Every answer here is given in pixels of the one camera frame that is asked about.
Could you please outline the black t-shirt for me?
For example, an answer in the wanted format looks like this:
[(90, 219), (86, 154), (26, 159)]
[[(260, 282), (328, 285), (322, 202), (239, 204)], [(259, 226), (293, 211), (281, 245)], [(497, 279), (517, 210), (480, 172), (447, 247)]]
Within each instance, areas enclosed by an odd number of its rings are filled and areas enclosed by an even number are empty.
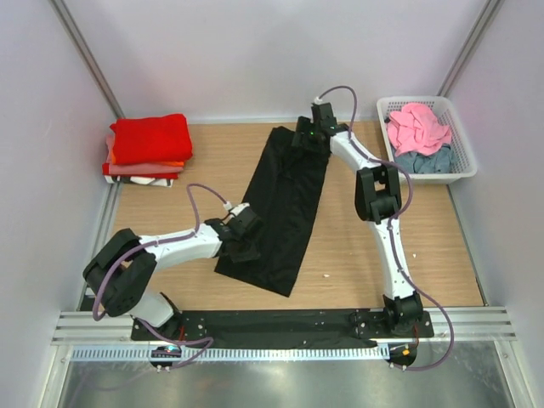
[(288, 297), (296, 283), (314, 228), (330, 153), (292, 146), (295, 132), (269, 134), (243, 201), (263, 220), (260, 257), (235, 263), (221, 257), (215, 271)]

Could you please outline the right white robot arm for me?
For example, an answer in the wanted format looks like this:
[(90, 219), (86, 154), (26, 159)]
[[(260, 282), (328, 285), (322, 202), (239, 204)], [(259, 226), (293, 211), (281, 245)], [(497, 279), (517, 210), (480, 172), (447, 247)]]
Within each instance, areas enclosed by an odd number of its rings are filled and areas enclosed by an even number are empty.
[(414, 335), (423, 317), (417, 289), (411, 284), (400, 238), (402, 207), (399, 170), (377, 158), (334, 116), (332, 105), (315, 99), (310, 118), (301, 116), (293, 145), (342, 159), (355, 176), (354, 207), (371, 230), (382, 265), (383, 326), (395, 337)]

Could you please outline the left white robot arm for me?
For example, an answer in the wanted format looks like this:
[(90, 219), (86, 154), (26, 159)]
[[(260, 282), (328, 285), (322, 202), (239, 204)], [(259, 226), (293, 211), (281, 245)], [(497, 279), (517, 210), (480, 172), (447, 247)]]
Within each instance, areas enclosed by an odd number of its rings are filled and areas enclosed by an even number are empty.
[(179, 341), (182, 313), (166, 295), (147, 289), (152, 275), (197, 259), (255, 260), (263, 226), (243, 203), (229, 210), (226, 218), (210, 218), (195, 229), (156, 236), (117, 231), (82, 272), (95, 295), (93, 317), (130, 315), (150, 335)]

